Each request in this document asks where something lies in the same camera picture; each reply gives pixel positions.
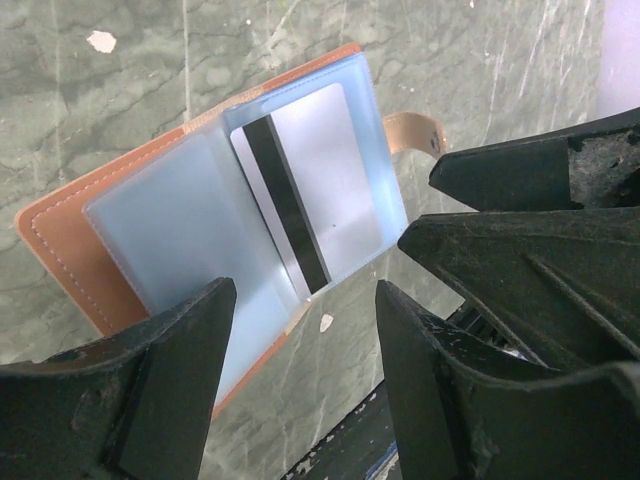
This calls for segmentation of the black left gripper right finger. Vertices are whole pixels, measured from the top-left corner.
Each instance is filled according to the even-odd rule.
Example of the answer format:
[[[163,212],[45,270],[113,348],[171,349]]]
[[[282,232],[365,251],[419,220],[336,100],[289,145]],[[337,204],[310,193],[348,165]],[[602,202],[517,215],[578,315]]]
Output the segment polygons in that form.
[[[635,479],[639,366],[518,359],[381,281],[376,321],[406,479]]]

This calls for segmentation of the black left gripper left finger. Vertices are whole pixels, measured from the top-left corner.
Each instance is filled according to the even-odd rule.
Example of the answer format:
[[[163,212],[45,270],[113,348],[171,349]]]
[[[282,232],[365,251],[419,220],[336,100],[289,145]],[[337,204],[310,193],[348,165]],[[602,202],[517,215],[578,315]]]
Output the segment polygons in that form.
[[[194,297],[112,336],[1,369],[5,479],[194,479],[236,289]]]

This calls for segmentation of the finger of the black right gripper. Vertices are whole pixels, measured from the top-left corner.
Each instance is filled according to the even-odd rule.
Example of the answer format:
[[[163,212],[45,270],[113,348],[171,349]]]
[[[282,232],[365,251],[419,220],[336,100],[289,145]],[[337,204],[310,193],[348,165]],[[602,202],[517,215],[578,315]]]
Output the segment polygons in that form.
[[[636,207],[423,215],[398,247],[538,364],[639,358]]]
[[[448,153],[429,185],[477,211],[639,204],[639,110]]]

